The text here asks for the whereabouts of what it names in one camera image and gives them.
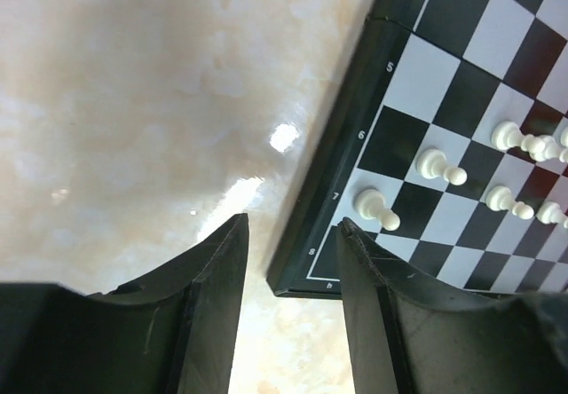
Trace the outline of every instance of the beige marble surface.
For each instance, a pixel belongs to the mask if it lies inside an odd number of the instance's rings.
[[[231,393],[353,392],[341,303],[264,275],[371,1],[0,0],[0,280],[108,291],[244,210]]]

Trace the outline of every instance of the white chess piece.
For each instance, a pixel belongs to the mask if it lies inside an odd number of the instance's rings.
[[[506,152],[512,147],[521,147],[521,150],[525,152],[540,153],[545,146],[542,138],[531,134],[523,135],[514,122],[500,123],[493,130],[491,142],[495,148],[502,152]]]
[[[544,150],[537,153],[529,153],[531,158],[537,162],[549,161],[550,159],[558,159],[562,163],[568,162],[568,148],[562,148],[556,143],[556,140],[550,135],[541,135],[540,139],[544,141]]]
[[[497,185],[487,194],[487,206],[490,210],[510,210],[515,217],[531,219],[534,209],[521,201],[515,201],[511,191],[504,185]]]
[[[374,188],[359,193],[354,203],[355,210],[365,219],[378,219],[385,230],[400,227],[400,218],[384,204],[384,196]]]
[[[560,209],[560,205],[553,201],[544,202],[536,217],[543,224],[560,224],[562,227],[568,228],[568,217]]]
[[[416,162],[416,170],[425,178],[442,177],[453,185],[462,185],[468,179],[468,173],[446,161],[446,155],[436,148],[426,150]]]
[[[564,128],[560,133],[560,144],[562,144],[564,147],[568,147],[568,127]]]

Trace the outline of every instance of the chessboard border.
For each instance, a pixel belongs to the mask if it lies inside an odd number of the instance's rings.
[[[267,281],[276,296],[341,299],[339,283],[329,289],[327,281],[306,279],[309,245],[325,240],[329,220],[339,202],[325,206],[326,201],[333,200],[328,196],[332,187],[347,183],[364,143],[354,134],[359,127],[370,126],[375,118],[394,73],[385,69],[389,62],[398,62],[412,33],[409,27],[420,17],[426,2],[374,1],[268,270]]]

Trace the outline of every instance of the checkered board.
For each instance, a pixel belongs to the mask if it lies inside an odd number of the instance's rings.
[[[490,139],[510,120],[559,143],[567,39],[568,0],[377,0],[269,271],[274,292],[340,294],[335,236],[344,217],[458,288],[566,290],[568,231],[493,212],[485,197],[505,185],[535,210],[548,200],[568,210],[568,165],[503,153]],[[416,157],[432,147],[468,172],[464,185],[417,173]],[[396,231],[354,211],[369,187],[399,215]]]

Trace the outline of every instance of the chess piece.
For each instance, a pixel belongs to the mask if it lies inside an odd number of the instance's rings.
[[[384,196],[374,188],[359,193],[354,203],[355,210],[365,219],[378,219],[385,230],[400,227],[400,218],[384,205]]]
[[[495,148],[502,152],[506,152],[512,147],[521,147],[524,152],[540,153],[545,146],[542,138],[535,137],[532,134],[523,135],[513,122],[500,123],[493,131],[491,142]]]
[[[564,128],[560,133],[560,144],[564,147],[568,147],[568,127]]]
[[[544,202],[536,217],[543,224],[560,224],[562,227],[568,228],[568,217],[560,209],[560,205],[553,201]]]
[[[534,209],[521,201],[515,201],[511,191],[504,185],[497,185],[487,194],[487,206],[490,210],[510,210],[515,217],[531,219]]]
[[[559,146],[550,135],[541,135],[539,138],[544,141],[544,149],[538,153],[529,153],[531,159],[537,162],[544,162],[550,159],[558,159],[562,163],[568,162],[568,148]]]
[[[418,173],[427,179],[442,177],[453,185],[462,185],[468,179],[468,173],[446,161],[446,155],[436,148],[426,150],[416,162]]]

